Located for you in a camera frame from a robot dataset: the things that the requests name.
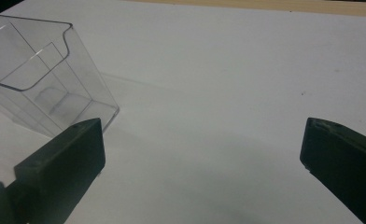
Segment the wooden strip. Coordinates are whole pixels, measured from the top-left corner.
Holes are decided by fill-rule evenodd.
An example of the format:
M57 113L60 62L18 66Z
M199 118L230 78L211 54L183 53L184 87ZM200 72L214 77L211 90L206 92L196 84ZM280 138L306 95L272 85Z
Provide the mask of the wooden strip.
M207 7L241 7L366 17L366 3L325 0L127 0Z

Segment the white surface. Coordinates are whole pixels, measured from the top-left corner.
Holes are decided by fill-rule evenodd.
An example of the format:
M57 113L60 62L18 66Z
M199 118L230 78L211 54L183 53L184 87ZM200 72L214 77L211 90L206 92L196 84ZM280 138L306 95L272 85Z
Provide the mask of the white surface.
M366 135L366 18L116 0L5 14L74 23L121 106L67 223L360 223L299 155L308 117ZM47 141L0 115L0 179Z

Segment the white table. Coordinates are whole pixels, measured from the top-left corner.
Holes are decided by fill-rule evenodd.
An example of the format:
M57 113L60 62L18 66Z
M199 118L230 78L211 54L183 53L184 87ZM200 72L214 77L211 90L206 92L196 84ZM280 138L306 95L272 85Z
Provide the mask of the white table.
M121 112L67 223L360 223L299 156L306 119L366 135L366 18L26 0L72 22ZM0 180L49 139L0 114Z

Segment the acrylic container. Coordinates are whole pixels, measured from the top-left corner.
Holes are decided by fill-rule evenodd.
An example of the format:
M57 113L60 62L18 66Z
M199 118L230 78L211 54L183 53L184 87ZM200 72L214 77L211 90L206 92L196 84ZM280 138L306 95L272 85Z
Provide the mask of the acrylic container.
M0 16L0 111L52 137L119 107L72 24Z

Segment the transparent box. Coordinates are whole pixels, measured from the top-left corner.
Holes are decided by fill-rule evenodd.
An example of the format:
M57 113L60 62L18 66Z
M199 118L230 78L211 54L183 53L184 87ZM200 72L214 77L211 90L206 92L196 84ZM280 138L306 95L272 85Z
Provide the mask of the transparent box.
M0 16L0 111L52 137L119 107L71 23Z

